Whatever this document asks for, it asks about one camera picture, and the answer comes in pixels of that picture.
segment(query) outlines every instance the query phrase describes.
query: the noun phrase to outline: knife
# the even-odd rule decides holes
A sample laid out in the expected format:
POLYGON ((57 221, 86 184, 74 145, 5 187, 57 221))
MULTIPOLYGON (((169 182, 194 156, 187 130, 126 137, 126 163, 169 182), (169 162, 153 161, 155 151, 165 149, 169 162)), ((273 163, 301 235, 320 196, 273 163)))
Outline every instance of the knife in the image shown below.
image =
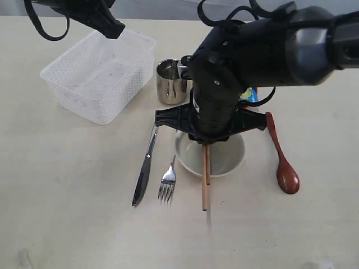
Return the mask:
POLYGON ((137 181, 134 199, 132 200, 133 207, 139 205, 146 192, 148 179, 150 177, 152 151, 155 145, 157 133, 158 133, 158 127, 155 124, 153 124, 150 143, 148 145, 147 152, 145 154, 145 160, 144 163, 142 164, 139 179, 137 181))

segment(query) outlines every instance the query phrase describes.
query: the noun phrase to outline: stainless steel cup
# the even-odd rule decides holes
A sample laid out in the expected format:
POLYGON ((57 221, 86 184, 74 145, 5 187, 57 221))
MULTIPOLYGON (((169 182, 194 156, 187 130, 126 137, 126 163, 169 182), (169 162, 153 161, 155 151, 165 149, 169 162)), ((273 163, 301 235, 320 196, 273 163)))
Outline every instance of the stainless steel cup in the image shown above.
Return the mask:
POLYGON ((186 100, 187 80, 180 78, 178 60, 167 59, 157 66, 157 95, 161 103, 176 105, 186 100))

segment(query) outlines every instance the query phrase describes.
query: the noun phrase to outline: spoon handle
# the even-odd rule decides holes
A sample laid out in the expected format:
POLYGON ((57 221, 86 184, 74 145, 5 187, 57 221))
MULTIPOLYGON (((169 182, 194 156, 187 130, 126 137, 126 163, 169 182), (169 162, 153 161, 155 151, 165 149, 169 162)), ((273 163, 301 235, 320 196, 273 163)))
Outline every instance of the spoon handle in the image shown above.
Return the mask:
POLYGON ((294 168, 289 164, 286 157, 283 154, 282 149, 280 148, 277 132, 275 131, 275 124, 273 116, 270 112, 265 113, 267 118, 267 127, 270 133, 270 136, 273 140, 274 146, 277 149, 279 164, 277 169, 277 180, 278 185, 283 192, 288 194, 295 194, 299 190, 299 177, 294 168))

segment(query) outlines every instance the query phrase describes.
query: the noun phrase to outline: chopstick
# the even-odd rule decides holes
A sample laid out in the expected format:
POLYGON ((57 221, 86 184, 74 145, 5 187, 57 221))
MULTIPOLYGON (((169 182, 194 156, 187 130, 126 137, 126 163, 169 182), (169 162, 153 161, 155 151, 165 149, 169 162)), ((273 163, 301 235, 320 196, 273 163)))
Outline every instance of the chopstick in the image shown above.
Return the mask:
POLYGON ((208 190, 210 184, 210 163, 209 163, 209 145, 202 144, 202 210, 208 209, 208 190))

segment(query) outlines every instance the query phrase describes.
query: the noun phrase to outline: plastic basket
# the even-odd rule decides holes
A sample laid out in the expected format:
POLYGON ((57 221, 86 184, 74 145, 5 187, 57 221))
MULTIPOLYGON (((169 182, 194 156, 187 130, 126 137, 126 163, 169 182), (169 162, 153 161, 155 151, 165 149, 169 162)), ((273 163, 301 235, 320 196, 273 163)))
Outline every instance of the plastic basket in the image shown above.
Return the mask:
POLYGON ((156 41, 124 30, 117 40, 94 31, 40 73, 68 110, 109 124, 153 75, 156 41))

